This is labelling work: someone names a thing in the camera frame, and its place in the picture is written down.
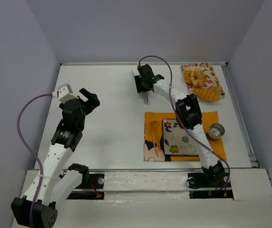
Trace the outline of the metal tongs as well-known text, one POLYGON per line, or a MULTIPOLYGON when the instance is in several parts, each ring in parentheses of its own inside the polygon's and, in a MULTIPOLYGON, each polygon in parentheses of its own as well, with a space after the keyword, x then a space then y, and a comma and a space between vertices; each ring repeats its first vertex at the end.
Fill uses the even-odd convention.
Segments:
MULTIPOLYGON (((132 77, 134 78, 134 80, 136 80, 136 76, 138 76, 138 73, 134 69, 131 70, 131 73, 132 73, 132 77)), ((143 99, 143 102, 145 105, 149 104, 147 92, 139 92, 137 94, 139 95, 139 97, 141 97, 143 99)))

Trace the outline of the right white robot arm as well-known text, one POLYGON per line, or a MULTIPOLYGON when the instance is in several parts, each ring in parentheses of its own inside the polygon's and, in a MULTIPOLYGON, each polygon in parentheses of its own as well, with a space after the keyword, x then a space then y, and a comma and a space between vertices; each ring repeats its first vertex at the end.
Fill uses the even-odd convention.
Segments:
POLYGON ((138 93, 152 91, 167 99, 175 113, 178 125, 195 140, 201 148, 198 155, 205 182, 209 185, 220 183, 224 177, 226 182, 220 188, 224 189, 230 180, 230 167, 228 163, 211 148, 202 126, 202 112, 194 94, 187 95, 172 87, 173 72, 171 67, 170 82, 161 75, 155 75, 148 64, 138 63, 138 75, 134 76, 138 93))

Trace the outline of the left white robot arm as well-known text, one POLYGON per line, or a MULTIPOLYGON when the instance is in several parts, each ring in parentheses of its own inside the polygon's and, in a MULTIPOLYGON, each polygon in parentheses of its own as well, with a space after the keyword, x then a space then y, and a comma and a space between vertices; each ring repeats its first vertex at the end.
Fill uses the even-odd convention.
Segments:
POLYGON ((11 209, 16 222, 28 228, 51 228, 58 217, 57 207, 79 185, 87 184, 89 168, 74 163, 65 175, 63 167, 80 143, 85 128, 86 116, 100 106, 96 94, 81 88, 79 91, 86 100, 75 95, 68 84, 47 96, 60 102, 62 118, 51 138, 49 150, 44 161, 26 143, 21 134, 20 119, 17 119, 18 135, 27 149, 35 157, 39 171, 29 188, 20 198, 14 198, 11 209))

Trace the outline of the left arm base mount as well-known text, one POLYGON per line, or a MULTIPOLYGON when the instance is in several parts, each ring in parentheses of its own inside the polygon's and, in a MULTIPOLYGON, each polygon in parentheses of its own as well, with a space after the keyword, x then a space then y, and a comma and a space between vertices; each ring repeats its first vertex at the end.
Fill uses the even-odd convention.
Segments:
POLYGON ((67 197, 68 200, 104 200, 104 173, 90 173, 87 182, 82 182, 67 197))

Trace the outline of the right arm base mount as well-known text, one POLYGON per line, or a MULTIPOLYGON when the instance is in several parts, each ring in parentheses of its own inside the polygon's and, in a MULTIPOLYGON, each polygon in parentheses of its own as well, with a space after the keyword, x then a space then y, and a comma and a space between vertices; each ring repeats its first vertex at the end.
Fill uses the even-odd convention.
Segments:
POLYGON ((189 189, 190 199, 233 199, 233 191, 228 173, 222 175, 216 182, 208 182, 204 173, 192 172, 188 174, 185 185, 189 189))

